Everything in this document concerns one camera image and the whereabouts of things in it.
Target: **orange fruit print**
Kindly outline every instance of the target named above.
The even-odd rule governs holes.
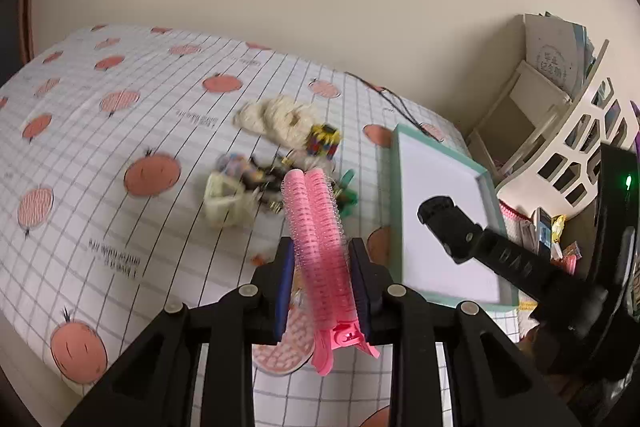
[[[374,144],[386,149],[391,147],[393,133],[391,133],[390,129],[387,129],[382,125],[370,123],[369,125],[364,126],[362,131]]]
[[[200,51],[200,46],[196,44],[182,44],[180,46],[172,46],[169,53],[172,55],[191,55]]]
[[[323,98],[337,98],[340,96],[340,90],[326,80],[314,80],[310,82],[309,89]]]
[[[95,45],[96,50],[101,50],[103,48],[108,48],[109,46],[115,46],[120,42],[120,39],[104,39],[102,42],[98,42]]]
[[[50,78],[49,80],[47,80],[47,82],[42,84],[35,93],[33,93],[33,96],[35,96],[36,98],[39,98],[44,94],[48,93],[51,89],[56,87],[59,83],[60,83],[59,78]]]
[[[27,127],[25,127],[24,131],[22,131],[22,137],[31,141],[38,134],[44,131],[50,123],[51,115],[49,113],[41,114],[27,124]]]
[[[51,334],[51,354],[60,373],[76,383],[92,383],[107,369],[107,350],[98,333],[81,321],[65,323]]]
[[[374,230],[367,239],[367,252],[372,262],[386,266],[389,260],[389,243],[391,227],[380,227]]]
[[[52,54],[49,55],[49,57],[45,58],[42,63],[43,64],[49,64],[50,62],[53,62],[54,60],[58,60],[58,58],[60,58],[60,55],[62,55],[63,52],[54,52]]]
[[[360,427],[387,427],[389,425],[390,406],[373,413],[369,416]]]
[[[180,178],[180,164],[173,156],[152,154],[136,160],[124,174],[124,187],[132,196],[157,196],[173,187]]]
[[[214,74],[204,79],[202,87],[209,92],[229,92],[240,89],[242,82],[230,74]]]
[[[270,50],[271,48],[268,46],[263,46],[262,44],[258,44],[257,42],[246,42],[246,47],[250,50]]]
[[[53,190],[38,187],[27,192],[18,206],[18,224],[27,232],[41,225],[49,216],[53,206]]]
[[[111,116],[116,111],[126,109],[135,104],[140,98],[140,93],[137,91],[116,91],[110,92],[100,102],[100,110],[107,111]]]
[[[104,58],[100,62],[96,62],[95,69],[106,71],[114,66],[117,66],[124,60],[122,55],[111,55],[111,57]]]

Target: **black cable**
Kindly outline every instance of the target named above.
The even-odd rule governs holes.
[[[418,131],[420,131],[422,134],[424,134],[425,136],[428,136],[429,138],[433,138],[436,141],[439,141],[435,136],[433,136],[433,134],[431,134],[429,131],[427,131],[426,129],[424,129],[420,123],[418,123],[418,121],[415,119],[414,115],[411,114],[411,111],[409,111],[409,108],[406,107],[406,104],[404,103],[404,100],[396,95],[396,93],[394,93],[391,89],[389,89],[388,87],[378,87],[378,86],[374,86],[373,84],[371,84],[370,82],[367,82],[366,80],[364,80],[364,78],[359,77],[357,74],[353,74],[350,73],[349,71],[345,71],[346,74],[352,76],[353,78],[358,79],[359,81],[361,81],[365,86],[369,87],[370,89],[373,89],[375,92],[377,92],[384,100],[386,100],[391,107],[393,107],[396,111],[398,111],[398,113],[401,116],[404,116],[404,118],[406,120],[409,121],[409,123],[411,123]],[[392,100],[389,100],[386,96],[385,96],[385,91],[388,91],[389,93],[391,93],[394,97],[396,97],[400,103],[402,104],[402,107],[404,107],[404,110],[400,109]]]

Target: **bedsheet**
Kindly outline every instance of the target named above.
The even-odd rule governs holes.
[[[220,155],[270,162],[287,153],[232,121],[245,102],[278,94],[312,104],[342,133],[337,171],[354,169],[360,197],[345,234],[384,237],[388,130],[404,118],[348,74],[237,39],[98,25],[0,88],[0,309],[78,393],[168,298],[215,302],[250,281],[255,257],[274,255],[287,233],[282,213],[260,210],[251,226],[214,229],[202,195]],[[433,136],[468,154],[452,123],[405,103]],[[152,187],[143,169],[156,172]],[[492,316],[517,339],[513,313]],[[391,355],[391,346],[379,360],[340,349],[324,378],[308,364],[286,377],[254,369],[257,425],[359,425],[388,404]],[[449,424],[441,347],[438,359]],[[194,425],[203,375],[201,364]]]

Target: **pink hair roller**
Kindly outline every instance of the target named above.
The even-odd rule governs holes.
[[[356,346],[379,357],[360,331],[346,261],[344,233],[322,169],[294,169],[284,178],[282,195],[314,321],[316,347],[311,363],[324,376],[334,365],[333,350]]]

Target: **toy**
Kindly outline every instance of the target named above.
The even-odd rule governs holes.
[[[216,163],[216,169],[225,176],[242,180],[248,185],[259,185],[266,181],[263,172],[255,168],[244,155],[237,153],[220,156]]]
[[[204,209],[213,227],[250,223],[258,211],[258,189],[247,192],[238,180],[212,172],[204,192]]]
[[[306,152],[311,156],[334,157],[340,143],[340,132],[333,126],[315,124],[306,138]]]

